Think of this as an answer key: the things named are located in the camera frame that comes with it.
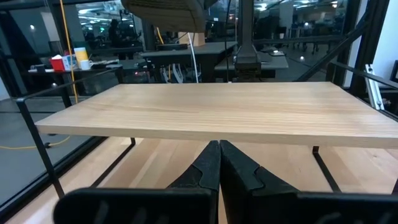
black metal frame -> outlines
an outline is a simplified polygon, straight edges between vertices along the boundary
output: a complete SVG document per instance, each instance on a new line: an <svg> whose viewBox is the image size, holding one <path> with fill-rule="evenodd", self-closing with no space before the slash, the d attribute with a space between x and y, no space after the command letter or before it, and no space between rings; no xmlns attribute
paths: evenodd
<svg viewBox="0 0 398 224"><path fill-rule="evenodd" d="M392 68L391 78L390 78L391 81L398 83L397 73L398 73L398 60L394 62L394 67Z"/></svg>
<svg viewBox="0 0 398 224"><path fill-rule="evenodd" d="M366 7L369 14L369 25L365 30L356 58L355 69L364 70L366 64L372 64L379 44L381 30L386 17L390 0L370 0ZM353 76L349 92L355 96L365 93L366 84L363 77Z"/></svg>
<svg viewBox="0 0 398 224"><path fill-rule="evenodd" d="M339 62L330 62L328 64L327 71L326 71L326 81L327 82L332 82L332 83L334 83L334 84L339 86L339 82L340 81L339 81L339 79L336 78L336 76L344 75L345 72L344 73L336 73L338 68L340 70L343 70L343 71L352 72L353 76L359 76L359 77L361 77L363 79L368 78L368 79L374 80L376 82L379 82L381 84L384 84L386 86L389 86L391 88L394 88L394 89L398 90L398 83L396 83L396 82L393 82L393 81L390 81L390 80L385 80L385 79L383 79L383 78L381 78L379 76L372 75L372 74L357 70L355 68L349 67L349 66L347 66L345 64L342 64L342 63L339 63ZM388 111L385 111L385 110L379 110L378 112L380 112L381 114L393 119L395 122L398 122L398 116L396 116L396 115L394 115L394 114L392 114L392 113L390 113ZM317 161L319 167L321 168L321 170L323 172L323 175L325 176L325 178L328 181L328 183L329 183L330 187L332 188L332 190L334 192L340 192L340 188L338 187L336 181L334 180L333 176L330 174L327 166L325 165L325 163L323 162L321 156L319 155L319 147L318 146L314 146L313 147L312 154L314 155L315 160ZM392 190L392 194L398 194L398 179L397 179L397 182L396 182L396 184L394 186L394 189Z"/></svg>
<svg viewBox="0 0 398 224"><path fill-rule="evenodd" d="M124 70L123 67L119 67L112 70L107 70L104 72L97 73L90 77L82 78L80 80L71 82L71 83L59 83L60 85L40 91L38 93L31 94L29 96L25 96L22 98L18 98L16 100L17 106L20 109L20 113L24 118L24 121L30 131L30 134L33 137L37 150L39 151L40 157L43 160L45 166L45 172L38 176L35 180L33 180L27 187L22 189L17 195L10 198L6 203L1 206L6 206L3 210L0 210L0 220L7 220L12 217L18 210L20 210L24 205L29 203L34 199L39 193L45 190L50 184L52 184L57 192L59 198L62 198L65 195L65 192L62 189L61 183L59 181L59 176L64 174L68 169L72 168L78 161L84 158L91 150L93 150L97 145L103 142L106 138L104 137L92 137L86 142L84 142L81 146L77 147L74 151L66 155L61 161L58 161L54 165L52 164L49 155L47 154L45 145L43 140L40 137L39 131L30 115L30 112L26 105L26 100L46 94L50 91L60 91L63 96L63 102L66 108L72 105L68 95L67 88L76 83L80 83L86 81L88 79L104 75L109 72L115 72L115 75L118 79L119 83L124 83ZM133 146L135 146L136 141L134 138L131 138L131 144L124 150L124 152L104 171L103 174L94 182L92 187L97 186L110 172L111 170L120 162L120 160L131 150Z"/></svg>

table leg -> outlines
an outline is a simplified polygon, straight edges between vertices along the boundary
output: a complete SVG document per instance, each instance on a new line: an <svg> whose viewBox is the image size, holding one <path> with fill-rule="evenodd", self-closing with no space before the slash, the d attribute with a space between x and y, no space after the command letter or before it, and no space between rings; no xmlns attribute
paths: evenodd
<svg viewBox="0 0 398 224"><path fill-rule="evenodd" d="M120 154L120 156L100 175L98 179L94 181L91 185L92 187L97 187L99 184L104 181L105 177L109 175L109 173L119 164L119 162L129 153L129 151L136 145L136 139L130 138L131 144Z"/></svg>
<svg viewBox="0 0 398 224"><path fill-rule="evenodd" d="M57 84L58 86L65 84L65 82L63 81L63 74L59 74L59 75L54 74L53 79L54 79L55 84ZM63 104L65 105L65 108L68 108L72 105L70 98L69 98L69 93L68 93L67 88L68 87L59 89L59 93L61 94L62 101L63 101Z"/></svg>
<svg viewBox="0 0 398 224"><path fill-rule="evenodd" d="M319 168L321 168L321 171L323 175L325 176L326 180L328 181L332 191L334 192L341 192L340 188L338 187L338 184L334 180L333 176L331 175L328 167L324 163L321 155L319 155L319 146L313 146L312 147L312 155L314 156L315 160L317 161Z"/></svg>

white mug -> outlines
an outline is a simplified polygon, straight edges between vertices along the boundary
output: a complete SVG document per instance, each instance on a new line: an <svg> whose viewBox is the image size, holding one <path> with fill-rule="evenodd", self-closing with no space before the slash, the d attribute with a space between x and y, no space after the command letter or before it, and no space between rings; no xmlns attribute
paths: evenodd
<svg viewBox="0 0 398 224"><path fill-rule="evenodd" d="M82 70L90 70L91 66L93 66L93 61L91 60L81 60L80 67Z"/></svg>

wooden table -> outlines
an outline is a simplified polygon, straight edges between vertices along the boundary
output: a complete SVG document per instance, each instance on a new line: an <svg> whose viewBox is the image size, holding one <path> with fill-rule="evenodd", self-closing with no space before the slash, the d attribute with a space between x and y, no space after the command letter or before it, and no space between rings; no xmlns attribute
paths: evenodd
<svg viewBox="0 0 398 224"><path fill-rule="evenodd" d="M332 83L118 85L36 123L55 134L398 147L398 124Z"/></svg>

